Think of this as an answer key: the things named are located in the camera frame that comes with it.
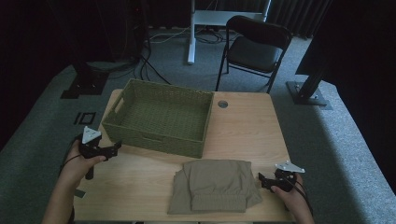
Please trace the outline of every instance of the folded cloth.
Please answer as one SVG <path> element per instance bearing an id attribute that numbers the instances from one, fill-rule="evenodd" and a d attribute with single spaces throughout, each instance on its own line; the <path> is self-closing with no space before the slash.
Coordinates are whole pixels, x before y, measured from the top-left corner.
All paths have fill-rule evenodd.
<path id="1" fill-rule="evenodd" d="M 176 173 L 168 214 L 245 212 L 262 201 L 251 162 L 198 160 Z"/>

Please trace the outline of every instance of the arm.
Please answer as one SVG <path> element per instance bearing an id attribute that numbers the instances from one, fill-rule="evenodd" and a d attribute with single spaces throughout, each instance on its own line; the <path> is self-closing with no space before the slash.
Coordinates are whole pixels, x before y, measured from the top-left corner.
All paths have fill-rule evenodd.
<path id="1" fill-rule="evenodd" d="M 85 159 L 80 155 L 78 145 L 78 140 L 72 145 L 64 168 L 49 198 L 49 204 L 42 224 L 67 223 L 73 209 L 75 189 L 78 187 L 81 179 L 88 173 L 91 167 L 106 159 L 104 156 Z"/>
<path id="2" fill-rule="evenodd" d="M 303 184 L 303 179 L 299 174 L 297 175 L 297 182 Z M 296 185 L 300 191 L 304 192 L 304 189 L 300 185 Z M 309 210 L 308 204 L 306 203 L 303 196 L 296 190 L 292 189 L 290 192 L 283 191 L 282 189 L 272 186 L 271 190 L 285 203 L 286 207 L 294 215 L 296 222 L 299 224 L 311 224 L 315 223 L 312 217 L 311 211 Z"/>

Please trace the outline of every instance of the desk leg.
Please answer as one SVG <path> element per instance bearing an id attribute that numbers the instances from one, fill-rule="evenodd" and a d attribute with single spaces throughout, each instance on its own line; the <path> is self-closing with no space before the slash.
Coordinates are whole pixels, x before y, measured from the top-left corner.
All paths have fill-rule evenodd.
<path id="1" fill-rule="evenodd" d="M 195 61 L 195 0 L 191 0 L 191 26 L 190 26 L 190 45 L 189 45 L 189 59 L 188 64 L 194 64 Z"/>

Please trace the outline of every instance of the gray carpet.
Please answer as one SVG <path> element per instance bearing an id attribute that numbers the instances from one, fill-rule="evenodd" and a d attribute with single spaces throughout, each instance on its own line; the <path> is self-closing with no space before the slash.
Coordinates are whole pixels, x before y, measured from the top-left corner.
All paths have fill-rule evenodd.
<path id="1" fill-rule="evenodd" d="M 319 90 L 332 106 L 295 105 L 287 81 L 304 81 L 295 70 L 309 40 L 294 37 L 271 91 L 282 133 L 293 163 L 304 167 L 317 223 L 395 223 L 396 197 L 373 159 L 336 88 L 321 82 Z M 152 44 L 149 62 L 173 85 L 213 91 L 223 44 L 197 42 L 195 64 L 187 65 L 186 38 Z M 105 69 L 114 63 L 92 63 Z M 61 100 L 76 75 L 65 68 L 48 85 L 34 108 L 0 154 L 0 223 L 39 223 L 71 139 L 84 125 L 78 113 L 95 113 L 99 126 L 111 92 L 123 88 L 134 71 L 110 74 L 102 95 Z M 163 82 L 148 69 L 148 78 Z M 232 70 L 220 91 L 262 91 L 266 79 Z"/>

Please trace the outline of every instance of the chair seat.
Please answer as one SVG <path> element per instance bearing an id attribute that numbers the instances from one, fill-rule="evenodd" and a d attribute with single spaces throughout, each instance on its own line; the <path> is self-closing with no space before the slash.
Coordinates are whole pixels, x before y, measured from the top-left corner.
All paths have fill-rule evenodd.
<path id="1" fill-rule="evenodd" d="M 273 46 L 254 43 L 238 36 L 228 51 L 229 63 L 271 73 L 276 67 L 282 50 Z"/>

